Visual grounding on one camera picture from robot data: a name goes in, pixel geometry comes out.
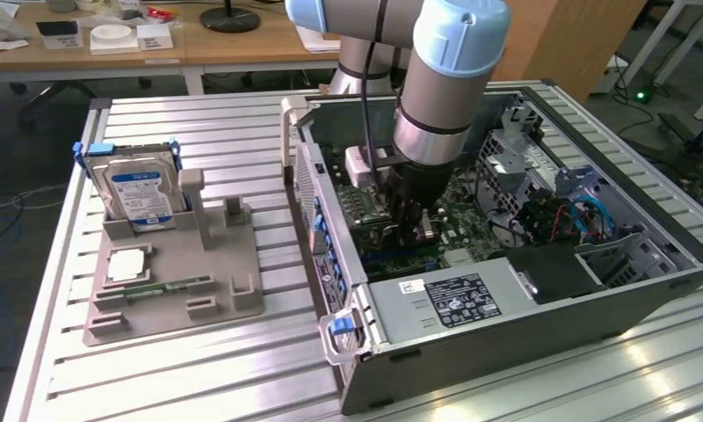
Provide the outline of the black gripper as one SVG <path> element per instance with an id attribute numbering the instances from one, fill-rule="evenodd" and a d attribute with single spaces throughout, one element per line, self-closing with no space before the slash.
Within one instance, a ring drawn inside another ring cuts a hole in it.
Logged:
<path id="1" fill-rule="evenodd" d="M 431 244 L 421 228 L 424 213 L 433 213 L 435 203 L 445 194 L 453 176 L 453 164 L 396 164 L 388 176 L 388 208 L 397 225 L 401 246 Z"/>

